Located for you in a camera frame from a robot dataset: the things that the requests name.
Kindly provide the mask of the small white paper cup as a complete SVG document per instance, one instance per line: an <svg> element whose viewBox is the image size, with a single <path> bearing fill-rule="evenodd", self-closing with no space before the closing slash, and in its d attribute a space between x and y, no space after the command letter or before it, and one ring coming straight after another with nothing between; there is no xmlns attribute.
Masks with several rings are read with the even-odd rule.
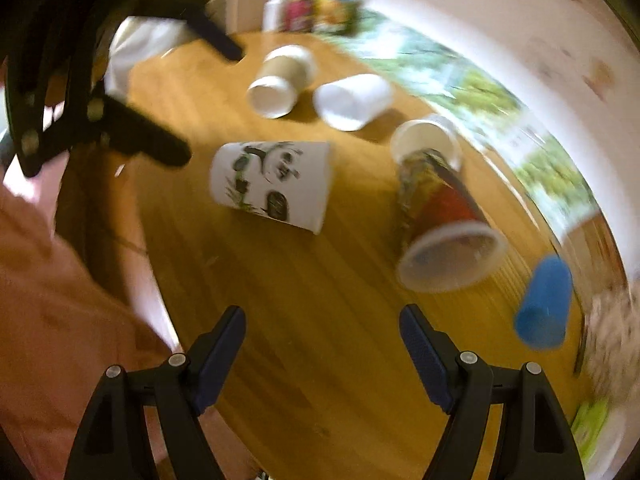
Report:
<svg viewBox="0 0 640 480"><path fill-rule="evenodd" d="M390 154L396 164L411 153L425 150L439 152L452 170L461 170L463 158L458 129L450 119L431 114L409 120L400 125L390 138Z"/></svg>

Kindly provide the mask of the green floral table mat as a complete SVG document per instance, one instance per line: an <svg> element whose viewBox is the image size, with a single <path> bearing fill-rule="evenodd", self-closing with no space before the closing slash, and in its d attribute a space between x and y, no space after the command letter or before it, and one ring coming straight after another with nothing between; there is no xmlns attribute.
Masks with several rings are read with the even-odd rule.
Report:
<svg viewBox="0 0 640 480"><path fill-rule="evenodd" d="M430 104L477 148L497 154L556 236L600 212L570 155L529 107L458 52L370 10L360 10L347 27L317 25L314 33Z"/></svg>

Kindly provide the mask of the brown sleeve paper cup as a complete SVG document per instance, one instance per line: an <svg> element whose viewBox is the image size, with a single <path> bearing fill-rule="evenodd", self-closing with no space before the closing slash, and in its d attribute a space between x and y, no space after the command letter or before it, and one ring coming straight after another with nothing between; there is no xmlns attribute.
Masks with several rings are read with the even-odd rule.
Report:
<svg viewBox="0 0 640 480"><path fill-rule="evenodd" d="M317 65L311 50L286 44L269 52L247 89L247 102L254 112L268 119L287 115L300 94L313 82Z"/></svg>

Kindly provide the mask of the green white packet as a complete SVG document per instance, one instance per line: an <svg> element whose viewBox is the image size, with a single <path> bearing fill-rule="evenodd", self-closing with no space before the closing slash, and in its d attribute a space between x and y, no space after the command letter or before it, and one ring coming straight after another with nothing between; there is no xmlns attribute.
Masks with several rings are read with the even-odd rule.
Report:
<svg viewBox="0 0 640 480"><path fill-rule="evenodd" d="M605 399L583 403L570 427L587 479L610 468L626 431L624 413Z"/></svg>

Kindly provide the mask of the speckled white object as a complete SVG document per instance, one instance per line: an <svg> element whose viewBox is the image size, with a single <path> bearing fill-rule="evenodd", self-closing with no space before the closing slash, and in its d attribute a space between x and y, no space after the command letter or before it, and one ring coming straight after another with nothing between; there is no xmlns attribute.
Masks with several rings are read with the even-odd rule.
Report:
<svg viewBox="0 0 640 480"><path fill-rule="evenodd" d="M585 370L598 396L639 399L639 282L593 298L586 314Z"/></svg>

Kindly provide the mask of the white cloth on chair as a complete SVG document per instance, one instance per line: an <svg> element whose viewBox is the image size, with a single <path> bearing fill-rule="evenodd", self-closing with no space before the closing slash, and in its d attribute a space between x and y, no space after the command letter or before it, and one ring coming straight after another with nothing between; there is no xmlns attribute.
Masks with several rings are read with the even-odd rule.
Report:
<svg viewBox="0 0 640 480"><path fill-rule="evenodd" d="M226 0L207 0L206 12L222 29L226 28ZM127 18L120 24L111 43L104 76L106 93L126 100L129 73L134 66L194 39L194 32L180 21Z"/></svg>

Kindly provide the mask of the white panda print paper cup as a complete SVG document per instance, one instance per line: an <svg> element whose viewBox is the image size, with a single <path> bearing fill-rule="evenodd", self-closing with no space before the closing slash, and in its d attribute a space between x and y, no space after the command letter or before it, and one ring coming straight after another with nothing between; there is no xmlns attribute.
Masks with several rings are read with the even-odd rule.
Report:
<svg viewBox="0 0 640 480"><path fill-rule="evenodd" d="M328 142L227 143L209 171L219 205L319 234L332 183Z"/></svg>

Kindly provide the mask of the colourful boxes at table back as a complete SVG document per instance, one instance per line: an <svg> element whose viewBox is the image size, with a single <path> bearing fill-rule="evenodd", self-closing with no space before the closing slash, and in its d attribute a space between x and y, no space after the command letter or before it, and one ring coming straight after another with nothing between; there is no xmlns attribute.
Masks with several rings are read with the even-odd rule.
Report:
<svg viewBox="0 0 640 480"><path fill-rule="evenodd" d="M361 0L267 0L262 31L351 35L360 6Z"/></svg>

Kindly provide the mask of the blue plastic cup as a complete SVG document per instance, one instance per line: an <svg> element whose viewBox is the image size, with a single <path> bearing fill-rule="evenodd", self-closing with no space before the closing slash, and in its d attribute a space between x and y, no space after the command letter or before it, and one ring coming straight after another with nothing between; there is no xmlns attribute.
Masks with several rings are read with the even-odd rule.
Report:
<svg viewBox="0 0 640 480"><path fill-rule="evenodd" d="M573 278L557 255L543 258L530 278L514 328L530 348L551 350L562 346L570 315Z"/></svg>

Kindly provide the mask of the red patterned paper cup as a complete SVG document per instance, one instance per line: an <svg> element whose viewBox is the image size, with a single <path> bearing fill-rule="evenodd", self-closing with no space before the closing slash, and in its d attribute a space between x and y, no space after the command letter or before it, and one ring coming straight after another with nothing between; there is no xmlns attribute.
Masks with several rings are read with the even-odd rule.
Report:
<svg viewBox="0 0 640 480"><path fill-rule="evenodd" d="M483 281L508 242L491 226L438 151L415 151L398 167L401 256L397 275L415 292L450 292Z"/></svg>

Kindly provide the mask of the plain white paper cup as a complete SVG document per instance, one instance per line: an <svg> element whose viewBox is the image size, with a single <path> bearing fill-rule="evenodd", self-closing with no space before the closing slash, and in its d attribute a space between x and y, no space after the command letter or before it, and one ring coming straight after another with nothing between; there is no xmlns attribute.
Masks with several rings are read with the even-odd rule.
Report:
<svg viewBox="0 0 640 480"><path fill-rule="evenodd" d="M331 128L353 132L362 129L393 104L392 85L377 74L357 74L322 84L312 102L318 116Z"/></svg>

